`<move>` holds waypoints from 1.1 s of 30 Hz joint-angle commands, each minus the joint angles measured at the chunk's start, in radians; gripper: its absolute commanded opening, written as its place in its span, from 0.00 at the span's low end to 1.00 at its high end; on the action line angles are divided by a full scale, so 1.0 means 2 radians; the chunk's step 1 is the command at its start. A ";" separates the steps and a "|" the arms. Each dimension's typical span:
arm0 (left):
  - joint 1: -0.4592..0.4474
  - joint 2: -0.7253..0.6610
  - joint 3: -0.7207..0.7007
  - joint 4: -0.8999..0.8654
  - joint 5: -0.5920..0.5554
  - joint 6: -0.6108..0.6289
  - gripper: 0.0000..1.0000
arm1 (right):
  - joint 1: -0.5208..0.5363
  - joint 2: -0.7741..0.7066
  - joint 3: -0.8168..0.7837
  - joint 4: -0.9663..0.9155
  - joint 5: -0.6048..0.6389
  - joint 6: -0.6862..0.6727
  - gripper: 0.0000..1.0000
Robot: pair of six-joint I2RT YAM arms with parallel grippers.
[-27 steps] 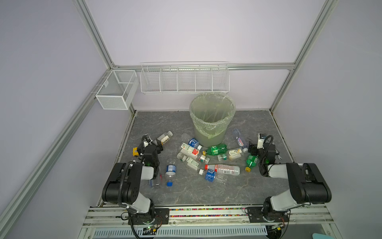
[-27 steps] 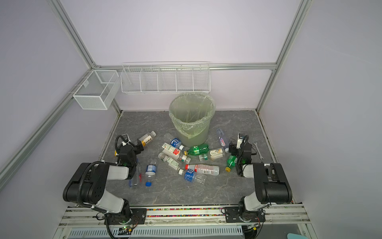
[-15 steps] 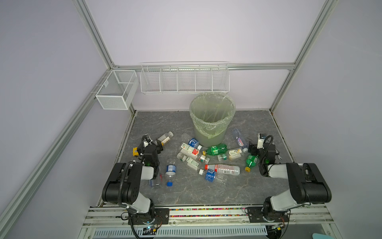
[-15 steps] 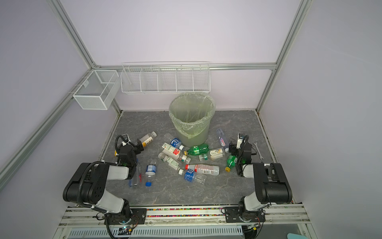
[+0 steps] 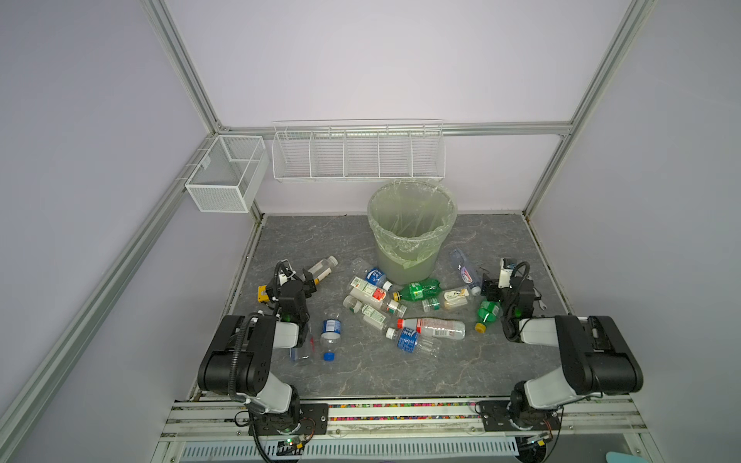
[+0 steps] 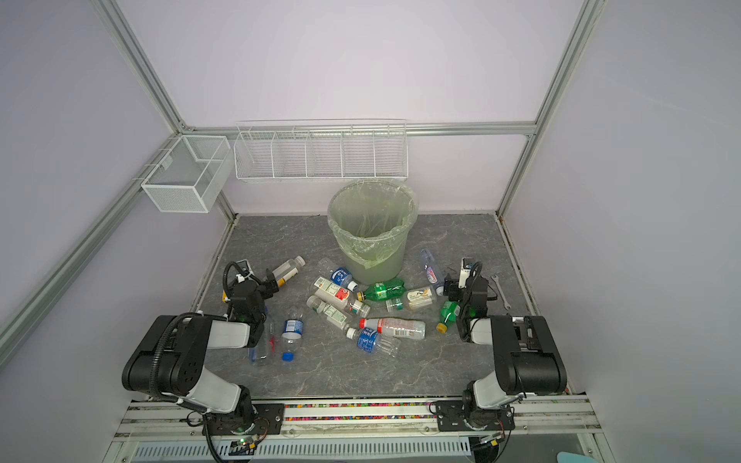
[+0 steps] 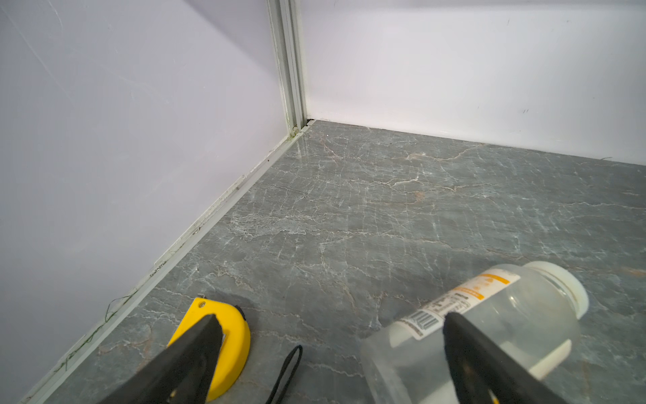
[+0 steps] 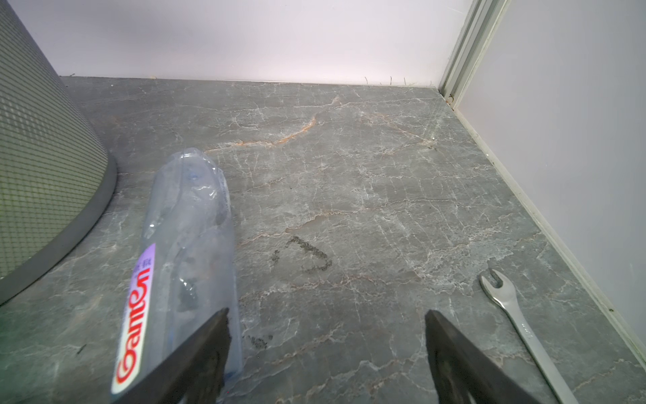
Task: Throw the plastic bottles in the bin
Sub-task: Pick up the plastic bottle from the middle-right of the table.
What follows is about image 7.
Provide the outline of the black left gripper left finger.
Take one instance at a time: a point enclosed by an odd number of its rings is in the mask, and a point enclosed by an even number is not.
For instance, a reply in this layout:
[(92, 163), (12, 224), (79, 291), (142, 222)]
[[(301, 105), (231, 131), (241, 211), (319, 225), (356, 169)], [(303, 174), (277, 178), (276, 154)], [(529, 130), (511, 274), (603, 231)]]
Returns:
[(205, 403), (220, 356), (222, 327), (200, 319), (103, 403)]

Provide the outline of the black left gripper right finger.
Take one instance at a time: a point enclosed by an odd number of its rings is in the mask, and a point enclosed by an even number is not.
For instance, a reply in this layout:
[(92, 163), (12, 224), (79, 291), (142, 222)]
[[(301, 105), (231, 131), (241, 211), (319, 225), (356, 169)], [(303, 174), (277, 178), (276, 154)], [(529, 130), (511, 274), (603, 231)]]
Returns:
[(457, 312), (445, 317), (444, 351), (460, 403), (554, 403), (555, 393)]

